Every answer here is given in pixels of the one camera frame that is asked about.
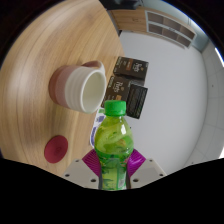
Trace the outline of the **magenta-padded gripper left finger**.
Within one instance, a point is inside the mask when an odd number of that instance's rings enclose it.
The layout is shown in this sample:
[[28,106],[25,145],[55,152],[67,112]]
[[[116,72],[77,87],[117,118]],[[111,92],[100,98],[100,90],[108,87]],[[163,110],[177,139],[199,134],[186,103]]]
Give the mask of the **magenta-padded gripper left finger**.
[[82,159],[74,159],[63,173],[62,177],[84,188],[98,189],[100,187],[101,166],[94,149]]

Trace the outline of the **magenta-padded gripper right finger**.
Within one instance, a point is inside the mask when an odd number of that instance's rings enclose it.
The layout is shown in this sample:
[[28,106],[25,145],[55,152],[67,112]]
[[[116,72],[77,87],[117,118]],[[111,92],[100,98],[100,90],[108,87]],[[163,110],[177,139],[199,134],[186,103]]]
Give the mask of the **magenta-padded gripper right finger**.
[[136,189],[146,186],[166,176],[166,173],[152,159],[146,159],[136,149],[133,150],[127,162],[126,187]]

